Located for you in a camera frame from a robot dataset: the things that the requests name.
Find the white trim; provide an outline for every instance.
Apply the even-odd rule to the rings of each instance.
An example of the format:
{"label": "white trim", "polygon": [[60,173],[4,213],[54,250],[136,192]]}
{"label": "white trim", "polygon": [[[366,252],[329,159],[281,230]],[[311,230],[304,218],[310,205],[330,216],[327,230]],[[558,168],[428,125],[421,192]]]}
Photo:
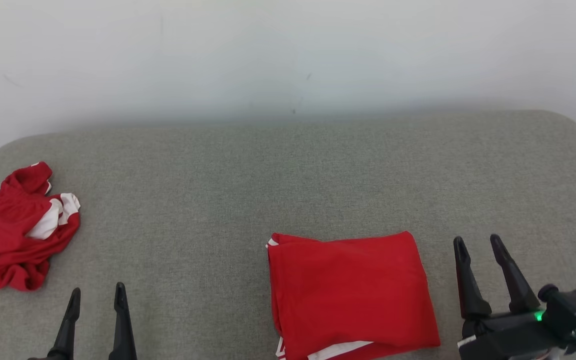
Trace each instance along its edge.
{"label": "white trim", "polygon": [[26,238],[46,240],[52,235],[60,223],[60,215],[64,212],[64,205],[56,198],[50,199],[50,209],[43,214],[39,222],[25,234]]}
{"label": "white trim", "polygon": [[274,353],[277,358],[286,357],[286,348],[284,347],[284,338],[279,337],[279,344],[277,344],[277,351]]}
{"label": "white trim", "polygon": [[61,202],[63,203],[63,214],[59,217],[58,224],[66,225],[68,224],[68,218],[72,214],[80,212],[80,200],[73,193],[62,193]]}
{"label": "white trim", "polygon": [[473,335],[471,337],[466,337],[465,339],[461,340],[461,341],[457,341],[457,349],[459,349],[460,347],[470,343],[470,342],[474,342],[475,340],[477,340],[477,335]]}
{"label": "white trim", "polygon": [[308,355],[308,360],[327,360],[341,354],[350,353],[350,351],[355,351],[372,343],[372,341],[352,341],[330,345],[323,350]]}
{"label": "white trim", "polygon": [[268,240],[268,243],[265,244],[265,248],[268,249],[268,246],[278,246],[279,243],[275,240],[272,239],[272,237],[270,237],[270,240]]}

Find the robotic arm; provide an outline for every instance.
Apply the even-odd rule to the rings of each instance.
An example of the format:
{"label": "robotic arm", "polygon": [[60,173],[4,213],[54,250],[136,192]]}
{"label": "robotic arm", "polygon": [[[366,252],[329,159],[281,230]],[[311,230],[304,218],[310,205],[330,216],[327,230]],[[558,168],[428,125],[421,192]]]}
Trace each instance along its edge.
{"label": "robotic arm", "polygon": [[[44,358],[32,357],[28,360],[73,360],[75,344],[75,322],[80,318],[80,305],[82,292],[77,287],[72,290],[66,314],[63,316],[54,346]],[[114,291],[114,310],[117,312],[117,320],[114,324],[114,346],[108,360],[137,360],[135,351],[135,339],[133,338],[133,326],[128,311],[128,297],[123,282],[117,282]]]}
{"label": "robotic arm", "polygon": [[494,259],[501,266],[510,294],[510,312],[492,313],[471,270],[471,257],[461,237],[454,239],[462,339],[462,360],[546,360],[576,352],[576,290],[555,285],[539,291],[540,302],[498,235],[490,236]]}

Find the green led light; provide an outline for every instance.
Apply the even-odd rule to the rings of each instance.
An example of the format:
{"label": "green led light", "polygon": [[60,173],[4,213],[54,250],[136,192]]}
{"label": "green led light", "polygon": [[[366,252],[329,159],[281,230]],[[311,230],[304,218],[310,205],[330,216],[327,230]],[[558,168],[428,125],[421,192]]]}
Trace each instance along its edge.
{"label": "green led light", "polygon": [[544,317],[544,313],[546,310],[539,310],[534,313],[534,319],[538,322],[542,321],[542,317]]}

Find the folded red shirt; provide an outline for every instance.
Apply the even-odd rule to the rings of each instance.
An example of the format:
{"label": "folded red shirt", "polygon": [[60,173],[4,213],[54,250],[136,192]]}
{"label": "folded red shirt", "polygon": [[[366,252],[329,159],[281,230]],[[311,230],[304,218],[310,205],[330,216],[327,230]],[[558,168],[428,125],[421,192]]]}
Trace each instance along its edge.
{"label": "folded red shirt", "polygon": [[0,187],[0,289],[41,287],[48,258],[64,250],[80,226],[71,193],[46,196],[53,171],[45,162],[18,169]]}
{"label": "folded red shirt", "polygon": [[273,234],[272,316],[286,360],[369,360],[441,343],[409,232],[322,242]]}

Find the gray fabric surface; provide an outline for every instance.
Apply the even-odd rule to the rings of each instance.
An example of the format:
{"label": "gray fabric surface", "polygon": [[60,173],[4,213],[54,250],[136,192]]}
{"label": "gray fabric surface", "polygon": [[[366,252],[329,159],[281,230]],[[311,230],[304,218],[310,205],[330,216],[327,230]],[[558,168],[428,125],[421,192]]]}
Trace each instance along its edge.
{"label": "gray fabric surface", "polygon": [[443,345],[398,360],[458,359],[455,235],[498,312],[509,297],[491,233],[535,292],[576,289],[576,125],[552,112],[48,134],[3,146],[0,182],[40,160],[53,194],[78,196],[82,226],[42,289],[0,290],[0,360],[45,356],[74,287],[75,358],[107,358],[117,281],[141,360],[273,359],[275,231],[414,235]]}

